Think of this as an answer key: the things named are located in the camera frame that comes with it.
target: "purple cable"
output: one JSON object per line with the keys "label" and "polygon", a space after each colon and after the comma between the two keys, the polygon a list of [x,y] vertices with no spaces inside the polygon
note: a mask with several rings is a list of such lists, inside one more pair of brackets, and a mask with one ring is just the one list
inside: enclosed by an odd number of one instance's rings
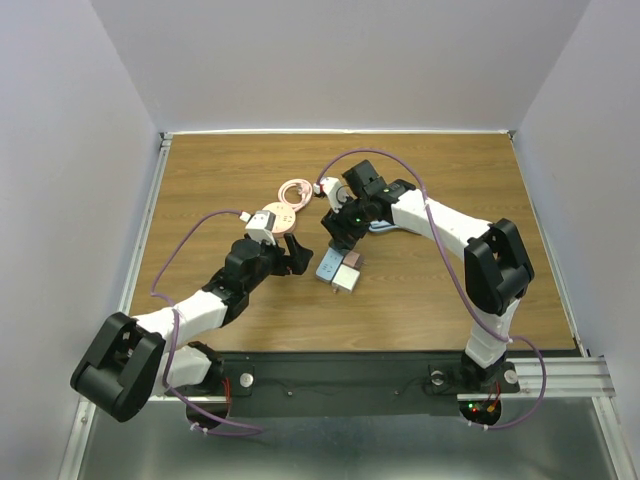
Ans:
{"label": "purple cable", "polygon": [[505,429],[505,428],[513,427],[513,426],[518,425],[519,423],[525,421],[527,418],[529,418],[531,415],[533,415],[533,413],[538,409],[538,407],[542,403],[542,399],[544,398],[544,392],[545,392],[546,387],[547,387],[547,369],[545,367],[544,359],[542,358],[542,354],[540,353],[540,350],[538,350],[535,347],[535,345],[525,337],[514,336],[512,338],[509,338],[509,337],[503,337],[502,335],[499,335],[498,333],[496,333],[493,330],[491,330],[491,328],[486,323],[484,323],[484,321],[476,313],[475,309],[473,308],[473,305],[471,305],[471,301],[469,300],[469,297],[467,297],[464,289],[462,288],[462,284],[460,283],[460,280],[458,279],[458,276],[456,275],[456,272],[453,269],[453,265],[451,264],[451,261],[449,260],[449,256],[447,255],[447,251],[446,251],[446,248],[444,246],[444,243],[442,242],[442,239],[440,238],[440,234],[438,233],[438,229],[435,227],[435,222],[433,220],[433,214],[431,213],[431,207],[429,206],[429,203],[427,202],[427,200],[429,199],[429,196],[427,195],[427,187],[425,186],[424,182],[422,181],[422,178],[420,177],[420,174],[418,174],[418,172],[415,171],[407,162],[405,162],[401,158],[396,157],[395,155],[393,155],[393,154],[391,154],[389,152],[385,152],[384,150],[378,150],[377,148],[356,148],[354,150],[349,150],[347,152],[344,152],[344,153],[338,155],[333,160],[331,160],[322,169],[322,171],[320,172],[320,175],[318,175],[318,178],[316,179],[316,184],[320,185],[320,181],[322,180],[322,177],[324,177],[325,173],[327,173],[327,170],[329,170],[329,168],[331,168],[331,166],[334,163],[336,163],[338,160],[341,160],[344,157],[346,157],[348,155],[352,155],[354,153],[375,153],[375,154],[378,154],[378,155],[382,155],[383,157],[387,157],[387,158],[390,158],[392,160],[395,160],[400,165],[402,165],[411,175],[413,175],[413,178],[415,178],[416,182],[418,182],[418,185],[420,187],[420,191],[422,192],[422,197],[424,198],[424,207],[425,207],[425,211],[427,213],[427,218],[429,219],[429,227],[431,228],[431,232],[433,234],[433,239],[434,239],[434,241],[436,243],[436,246],[438,247],[438,252],[440,252],[440,256],[442,257],[442,261],[444,262],[444,265],[447,268],[447,271],[449,272],[449,276],[451,277],[451,280],[453,281],[453,285],[456,287],[456,290],[458,291],[458,295],[460,296],[460,299],[462,300],[462,303],[466,307],[467,311],[469,312],[469,314],[471,315],[473,320],[480,326],[480,328],[482,328],[485,332],[487,332],[489,335],[491,335],[496,340],[499,340],[499,341],[504,342],[504,343],[511,343],[514,340],[521,340],[521,341],[525,342],[526,344],[528,344],[531,347],[533,352],[536,354],[536,356],[540,360],[540,367],[542,369],[542,388],[540,389],[540,395],[538,396],[538,399],[536,400],[536,403],[531,408],[531,410],[529,410],[529,412],[527,412],[525,415],[523,415],[522,417],[520,417],[517,420],[514,420],[512,422],[506,423],[504,425],[493,426],[493,427],[488,427],[488,428],[491,429],[491,430],[502,430],[502,429]]}
{"label": "purple cable", "polygon": [[240,210],[217,210],[215,212],[205,215],[200,220],[198,220],[198,222],[193,227],[191,227],[191,230],[187,232],[187,234],[180,241],[180,243],[178,243],[178,246],[173,250],[171,255],[169,255],[169,258],[167,259],[165,264],[162,266],[162,268],[160,269],[156,277],[153,279],[153,282],[151,283],[151,296],[163,299],[165,302],[167,302],[171,306],[171,310],[173,311],[174,329],[173,329],[173,334],[171,335],[171,345],[169,347],[169,356],[167,357],[167,365],[165,366],[164,372],[162,373],[162,384],[164,385],[164,387],[167,390],[169,390],[171,393],[173,393],[176,397],[178,397],[185,405],[187,405],[192,410],[198,412],[200,415],[203,415],[204,417],[210,420],[214,420],[224,425],[229,425],[231,427],[237,427],[237,428],[244,428],[249,431],[248,432],[217,432],[215,430],[204,429],[197,424],[192,424],[192,427],[195,425],[194,427],[195,429],[203,433],[206,433],[208,435],[217,435],[221,437],[248,437],[251,435],[258,435],[262,433],[264,430],[262,429],[262,427],[258,427],[256,425],[248,425],[244,423],[233,422],[231,420],[227,420],[226,418],[218,417],[217,415],[209,413],[206,410],[200,408],[195,403],[191,402],[187,397],[185,397],[180,392],[178,392],[175,388],[169,385],[169,382],[168,382],[169,371],[171,370],[173,357],[175,356],[176,349],[178,347],[178,332],[180,331],[180,314],[175,309],[176,304],[170,297],[168,297],[167,295],[164,295],[163,293],[156,292],[156,287],[158,286],[158,282],[160,281],[162,274],[164,274],[165,270],[169,267],[169,265],[171,264],[175,256],[178,254],[178,252],[184,246],[187,240],[189,240],[191,235],[193,235],[193,233],[198,229],[198,227],[200,227],[200,225],[202,225],[205,221],[207,221],[211,217],[215,217],[216,215],[220,215],[222,213],[231,213],[237,216],[242,215],[242,212]]}

